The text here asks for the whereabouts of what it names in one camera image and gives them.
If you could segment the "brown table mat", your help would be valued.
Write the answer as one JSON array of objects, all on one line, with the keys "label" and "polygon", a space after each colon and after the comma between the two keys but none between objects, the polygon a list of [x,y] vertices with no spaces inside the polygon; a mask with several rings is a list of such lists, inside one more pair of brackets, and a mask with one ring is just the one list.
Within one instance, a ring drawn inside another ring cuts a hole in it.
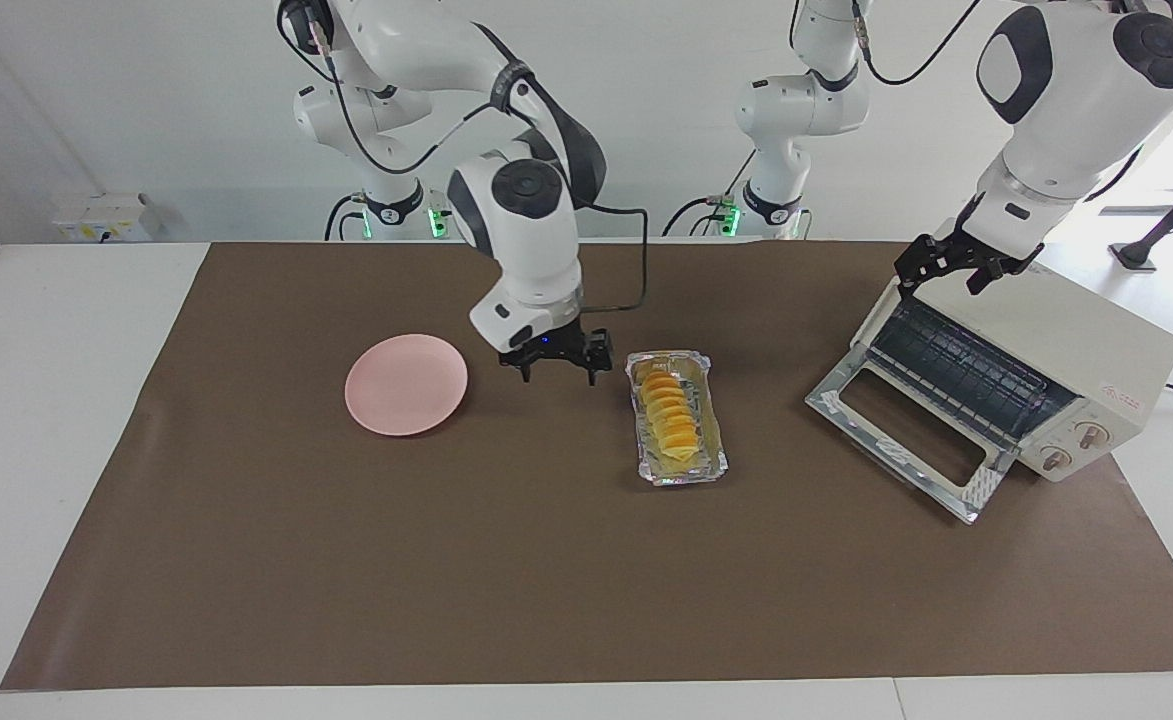
[{"label": "brown table mat", "polygon": [[[897,254],[655,247],[601,324],[710,356],[728,457],[658,489],[626,374],[496,364],[472,249],[217,243],[2,688],[1173,671],[1173,561],[1116,461],[1017,470],[967,527],[805,405]],[[343,389],[399,334],[470,383],[386,437]]]}]

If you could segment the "glass oven door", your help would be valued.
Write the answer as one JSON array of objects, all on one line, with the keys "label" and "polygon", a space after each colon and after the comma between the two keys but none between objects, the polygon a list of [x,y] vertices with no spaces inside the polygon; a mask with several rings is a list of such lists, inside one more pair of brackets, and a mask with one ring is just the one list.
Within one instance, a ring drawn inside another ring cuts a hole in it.
[{"label": "glass oven door", "polygon": [[983,514],[1017,459],[1005,439],[974,428],[930,383],[856,346],[805,402],[880,468],[967,525]]}]

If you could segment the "cream toaster oven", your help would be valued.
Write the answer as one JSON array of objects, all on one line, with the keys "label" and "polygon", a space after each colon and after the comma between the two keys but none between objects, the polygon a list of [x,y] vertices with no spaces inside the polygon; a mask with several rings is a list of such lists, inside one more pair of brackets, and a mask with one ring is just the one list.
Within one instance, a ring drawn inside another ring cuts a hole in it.
[{"label": "cream toaster oven", "polygon": [[[1016,462],[1052,482],[1139,436],[1173,369],[1172,333],[1039,263],[994,281],[979,296],[967,292],[967,273],[955,273],[925,281],[909,299],[933,306],[1080,396],[1015,444]],[[897,283],[889,283],[848,351],[869,348],[903,300]],[[1074,436],[1080,421],[1106,427],[1110,444],[1080,450]],[[1072,464],[1044,477],[1038,466],[1044,446],[1065,448]]]}]

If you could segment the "black stand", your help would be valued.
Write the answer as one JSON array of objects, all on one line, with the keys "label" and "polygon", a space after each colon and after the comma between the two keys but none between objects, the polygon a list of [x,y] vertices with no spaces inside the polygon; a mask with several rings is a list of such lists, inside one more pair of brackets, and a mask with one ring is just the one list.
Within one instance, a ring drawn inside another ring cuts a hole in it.
[{"label": "black stand", "polygon": [[1123,269],[1130,272],[1154,272],[1157,265],[1150,260],[1150,254],[1158,242],[1173,232],[1173,206],[1162,213],[1162,218],[1150,227],[1139,240],[1128,243],[1112,243],[1108,246],[1110,254]]}]

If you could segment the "aluminium foil baking tray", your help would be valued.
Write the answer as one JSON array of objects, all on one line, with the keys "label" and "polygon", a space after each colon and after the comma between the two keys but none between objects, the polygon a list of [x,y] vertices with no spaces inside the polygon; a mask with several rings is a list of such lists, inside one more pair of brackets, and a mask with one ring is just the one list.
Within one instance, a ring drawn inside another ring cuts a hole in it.
[{"label": "aluminium foil baking tray", "polygon": [[[662,464],[651,451],[647,443],[644,415],[640,410],[640,379],[650,371],[663,369],[673,373],[686,388],[694,407],[694,414],[700,421],[701,451],[696,457],[694,466],[685,470],[673,471]],[[710,356],[692,349],[662,349],[636,352],[626,361],[628,387],[633,410],[633,428],[636,434],[638,469],[640,478],[655,487],[677,487],[717,482],[728,469],[726,448],[720,437],[719,421],[716,415],[713,398],[710,389]]]}]

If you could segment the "golden ridged bread loaf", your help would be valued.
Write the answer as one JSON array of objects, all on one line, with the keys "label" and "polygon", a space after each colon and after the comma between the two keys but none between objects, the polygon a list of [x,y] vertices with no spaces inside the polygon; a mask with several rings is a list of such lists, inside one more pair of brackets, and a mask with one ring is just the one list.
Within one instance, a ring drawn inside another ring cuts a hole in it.
[{"label": "golden ridged bread loaf", "polygon": [[701,451],[700,421],[679,379],[660,368],[640,379],[640,410],[647,443],[656,459],[670,470],[694,466]]}]

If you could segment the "white wall socket box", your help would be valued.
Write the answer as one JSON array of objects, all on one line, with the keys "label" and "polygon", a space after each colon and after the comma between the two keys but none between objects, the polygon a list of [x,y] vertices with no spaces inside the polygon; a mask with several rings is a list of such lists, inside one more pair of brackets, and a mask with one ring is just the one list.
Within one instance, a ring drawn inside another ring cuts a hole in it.
[{"label": "white wall socket box", "polygon": [[50,217],[65,242],[158,242],[162,222],[143,193],[62,196]]}]

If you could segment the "pink round plate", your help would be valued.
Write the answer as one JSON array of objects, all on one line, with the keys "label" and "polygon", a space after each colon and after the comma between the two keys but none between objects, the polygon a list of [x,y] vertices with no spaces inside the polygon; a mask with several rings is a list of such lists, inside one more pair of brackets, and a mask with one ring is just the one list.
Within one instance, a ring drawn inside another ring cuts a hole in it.
[{"label": "pink round plate", "polygon": [[345,409],[380,436],[411,437],[443,424],[470,383],[457,347],[430,334],[399,334],[355,359],[345,378]]}]

